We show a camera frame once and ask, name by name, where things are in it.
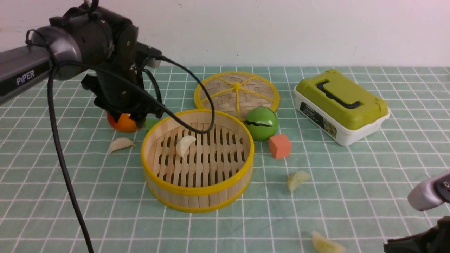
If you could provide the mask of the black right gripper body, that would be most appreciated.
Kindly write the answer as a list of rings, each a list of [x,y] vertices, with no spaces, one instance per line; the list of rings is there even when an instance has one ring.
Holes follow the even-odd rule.
[[[444,216],[437,225],[425,232],[398,239],[387,240],[386,253],[449,253],[450,217]]]

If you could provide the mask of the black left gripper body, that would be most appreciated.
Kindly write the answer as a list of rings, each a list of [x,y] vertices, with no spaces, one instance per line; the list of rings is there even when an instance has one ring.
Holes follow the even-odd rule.
[[[162,118],[162,96],[159,85],[147,67],[157,68],[162,51],[137,42],[133,49],[119,50],[99,65],[96,75],[86,75],[81,81],[85,90],[95,94],[95,105],[104,109],[115,122],[129,114],[138,128],[145,125],[148,114]],[[144,89],[143,74],[151,80],[156,97],[146,99],[135,87]]]

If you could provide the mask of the left robot arm silver black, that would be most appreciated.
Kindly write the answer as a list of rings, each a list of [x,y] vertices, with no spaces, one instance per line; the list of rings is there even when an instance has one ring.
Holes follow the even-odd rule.
[[[159,87],[146,69],[159,67],[162,53],[138,42],[139,29],[130,19],[93,0],[49,23],[28,30],[26,45],[1,53],[2,104],[45,78],[65,81],[92,69],[95,76],[86,75],[82,87],[115,122],[128,114],[141,128],[148,114],[163,116]]]

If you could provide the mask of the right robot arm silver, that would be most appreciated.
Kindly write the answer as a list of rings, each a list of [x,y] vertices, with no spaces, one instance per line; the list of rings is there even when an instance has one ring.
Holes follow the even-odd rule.
[[[417,211],[427,211],[449,203],[450,172],[420,182],[412,189],[407,199]],[[384,244],[386,253],[448,253],[450,251],[450,217],[444,216],[437,225],[425,232],[403,238],[388,240]]]

